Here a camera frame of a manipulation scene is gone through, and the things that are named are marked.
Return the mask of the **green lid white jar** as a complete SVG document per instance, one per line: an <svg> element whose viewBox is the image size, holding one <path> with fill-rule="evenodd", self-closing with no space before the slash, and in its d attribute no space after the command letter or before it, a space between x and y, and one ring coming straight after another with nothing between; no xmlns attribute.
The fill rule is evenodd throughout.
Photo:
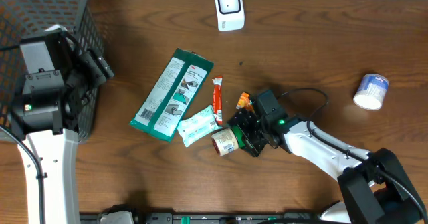
<svg viewBox="0 0 428 224"><path fill-rule="evenodd" d="M243 148L245 144L242 141L243 132L235 126L225 128L211 136L213 146L219 156L224 156L230 152Z"/></svg>

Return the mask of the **orange white small packet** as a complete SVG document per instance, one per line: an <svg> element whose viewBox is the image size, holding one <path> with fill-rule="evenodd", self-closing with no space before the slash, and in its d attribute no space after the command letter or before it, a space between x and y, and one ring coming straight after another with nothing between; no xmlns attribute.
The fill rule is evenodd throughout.
<svg viewBox="0 0 428 224"><path fill-rule="evenodd" d="M240 95L237 106L236 106L237 110L242 109L242 108L244 108L250 112L254 111L253 104L250 100L250 94L248 94L247 92L243 92Z"/></svg>

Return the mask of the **red stick sachet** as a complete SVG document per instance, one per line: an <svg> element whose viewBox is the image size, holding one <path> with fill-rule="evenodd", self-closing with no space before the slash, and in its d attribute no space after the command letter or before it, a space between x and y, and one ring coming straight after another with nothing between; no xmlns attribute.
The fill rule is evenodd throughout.
<svg viewBox="0 0 428 224"><path fill-rule="evenodd" d="M216 122L218 124L223 123L222 115L222 97L221 97L221 87L223 76L215 76L213 79L214 90L213 90L213 113L215 115Z"/></svg>

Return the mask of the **teal white wipes packet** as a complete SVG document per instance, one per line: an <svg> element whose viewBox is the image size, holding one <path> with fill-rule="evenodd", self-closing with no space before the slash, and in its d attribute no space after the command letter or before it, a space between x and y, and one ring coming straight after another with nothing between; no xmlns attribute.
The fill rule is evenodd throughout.
<svg viewBox="0 0 428 224"><path fill-rule="evenodd" d="M221 127L216 121L212 105L209 105L192 117L180 121L177 127L185 147L189 147L200 138L220 129Z"/></svg>

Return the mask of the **green white 3M box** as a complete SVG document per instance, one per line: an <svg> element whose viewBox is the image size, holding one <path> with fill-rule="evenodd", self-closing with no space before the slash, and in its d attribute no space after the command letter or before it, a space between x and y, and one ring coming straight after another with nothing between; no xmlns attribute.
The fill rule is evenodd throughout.
<svg viewBox="0 0 428 224"><path fill-rule="evenodd" d="M213 66L195 53L176 49L129 125L170 142Z"/></svg>

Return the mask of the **white blue label tub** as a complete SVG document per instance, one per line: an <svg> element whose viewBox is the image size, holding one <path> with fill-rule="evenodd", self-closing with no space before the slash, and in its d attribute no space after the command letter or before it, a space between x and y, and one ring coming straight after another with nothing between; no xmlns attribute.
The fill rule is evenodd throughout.
<svg viewBox="0 0 428 224"><path fill-rule="evenodd" d="M353 97L354 103L366 110L380 110L389 88L389 81L379 74L366 74Z"/></svg>

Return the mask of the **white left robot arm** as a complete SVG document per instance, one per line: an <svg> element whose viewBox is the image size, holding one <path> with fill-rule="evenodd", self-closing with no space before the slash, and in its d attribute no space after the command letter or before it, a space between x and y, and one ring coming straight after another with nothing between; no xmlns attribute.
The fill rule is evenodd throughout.
<svg viewBox="0 0 428 224"><path fill-rule="evenodd" d="M23 50L7 134L21 153L30 223L80 223L76 153L93 123L98 87L113 77L102 52Z"/></svg>

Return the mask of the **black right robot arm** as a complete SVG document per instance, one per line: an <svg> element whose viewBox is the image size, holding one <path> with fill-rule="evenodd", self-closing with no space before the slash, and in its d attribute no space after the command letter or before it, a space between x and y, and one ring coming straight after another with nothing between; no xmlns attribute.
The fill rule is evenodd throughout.
<svg viewBox="0 0 428 224"><path fill-rule="evenodd" d="M228 121L238 145L252 156L264 146L282 148L311 162L337 181L343 200L315 223L417 223L426 208L398 158L382 148L355 148L321 131L311 121L240 109Z"/></svg>

